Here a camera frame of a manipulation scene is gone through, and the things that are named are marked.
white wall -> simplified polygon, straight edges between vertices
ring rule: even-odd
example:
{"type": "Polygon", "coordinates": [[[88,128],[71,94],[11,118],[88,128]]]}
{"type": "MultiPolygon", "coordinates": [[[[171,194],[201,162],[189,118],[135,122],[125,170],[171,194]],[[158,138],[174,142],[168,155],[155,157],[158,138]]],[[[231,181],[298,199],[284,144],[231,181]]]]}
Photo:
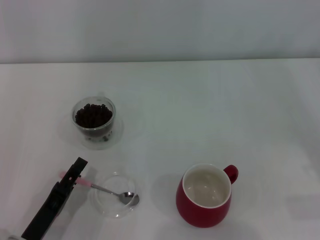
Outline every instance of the white wall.
{"type": "Polygon", "coordinates": [[[320,0],[0,0],[0,63],[320,57],[320,0]]]}

coffee bean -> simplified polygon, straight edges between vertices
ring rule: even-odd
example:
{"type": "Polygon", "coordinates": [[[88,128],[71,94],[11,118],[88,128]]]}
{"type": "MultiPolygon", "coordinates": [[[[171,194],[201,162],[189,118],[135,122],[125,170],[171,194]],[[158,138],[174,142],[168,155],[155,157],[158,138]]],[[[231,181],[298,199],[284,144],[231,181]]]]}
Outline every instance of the coffee bean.
{"type": "Polygon", "coordinates": [[[105,104],[87,104],[76,112],[75,122],[83,128],[98,128],[107,123],[113,113],[105,104]]]}

mug handle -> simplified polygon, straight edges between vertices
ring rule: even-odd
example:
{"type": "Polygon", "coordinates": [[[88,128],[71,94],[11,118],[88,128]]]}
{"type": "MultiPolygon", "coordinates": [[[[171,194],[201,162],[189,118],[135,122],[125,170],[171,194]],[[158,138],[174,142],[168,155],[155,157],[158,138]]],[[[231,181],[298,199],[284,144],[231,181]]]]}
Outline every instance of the mug handle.
{"type": "Polygon", "coordinates": [[[231,184],[233,184],[237,180],[239,171],[236,166],[229,165],[225,169],[223,169],[223,171],[225,171],[225,173],[228,175],[231,184]]]}

mug rim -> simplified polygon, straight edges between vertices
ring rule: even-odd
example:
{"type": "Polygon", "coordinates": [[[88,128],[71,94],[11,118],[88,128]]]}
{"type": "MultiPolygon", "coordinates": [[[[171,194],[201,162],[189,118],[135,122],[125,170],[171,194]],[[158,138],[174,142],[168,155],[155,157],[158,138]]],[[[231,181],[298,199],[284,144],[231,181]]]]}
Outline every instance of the mug rim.
{"type": "Polygon", "coordinates": [[[226,172],[223,171],[223,170],[221,170],[220,168],[216,167],[215,165],[213,165],[213,164],[211,164],[211,163],[197,163],[197,164],[194,164],[194,165],[192,165],[191,167],[189,167],[189,168],[185,171],[185,173],[183,174],[183,177],[182,177],[182,188],[183,188],[183,192],[184,192],[184,194],[186,195],[186,197],[187,197],[193,204],[195,204],[195,205],[197,205],[197,206],[199,206],[199,207],[201,207],[201,208],[204,208],[204,209],[216,209],[216,208],[219,208],[219,207],[223,206],[223,205],[229,200],[229,198],[230,198],[230,196],[231,196],[231,190],[232,190],[232,188],[231,188],[231,181],[230,181],[228,175],[226,174],[226,172]],[[187,194],[187,192],[186,192],[186,190],[185,190],[185,177],[186,177],[186,175],[187,175],[192,169],[194,169],[195,167],[201,166],[201,165],[203,165],[203,166],[211,166],[211,167],[219,170],[220,172],[223,172],[223,175],[224,175],[224,176],[226,177],[226,179],[227,179],[227,183],[228,183],[228,186],[229,186],[227,198],[226,198],[221,204],[219,204],[219,205],[217,205],[217,206],[203,206],[203,205],[200,205],[200,204],[196,203],[195,201],[193,201],[193,200],[188,196],[188,194],[187,194]]]}

glass cup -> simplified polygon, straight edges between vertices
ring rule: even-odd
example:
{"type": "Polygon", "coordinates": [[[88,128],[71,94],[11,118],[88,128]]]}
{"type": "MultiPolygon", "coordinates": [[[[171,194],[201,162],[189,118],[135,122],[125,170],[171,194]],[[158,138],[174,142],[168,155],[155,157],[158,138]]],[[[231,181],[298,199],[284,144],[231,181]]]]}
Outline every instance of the glass cup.
{"type": "Polygon", "coordinates": [[[102,171],[96,184],[117,194],[134,193],[132,200],[124,204],[117,196],[95,189],[90,197],[91,203],[104,217],[122,218],[131,213],[141,201],[142,191],[137,180],[119,164],[108,164],[108,168],[102,171]],[[136,195],[139,196],[139,203],[133,204],[136,195]]]}
{"type": "Polygon", "coordinates": [[[112,135],[112,128],[114,125],[116,116],[116,107],[114,103],[104,97],[104,96],[91,96],[82,99],[79,101],[71,111],[71,119],[73,124],[78,129],[78,132],[80,133],[80,140],[81,143],[90,149],[104,149],[107,147],[107,142],[109,141],[109,138],[112,135]],[[84,108],[87,104],[94,104],[94,105],[102,105],[104,104],[111,112],[112,117],[108,122],[103,124],[102,126],[95,127],[95,128],[85,128],[76,123],[76,114],[77,111],[84,108]]]}

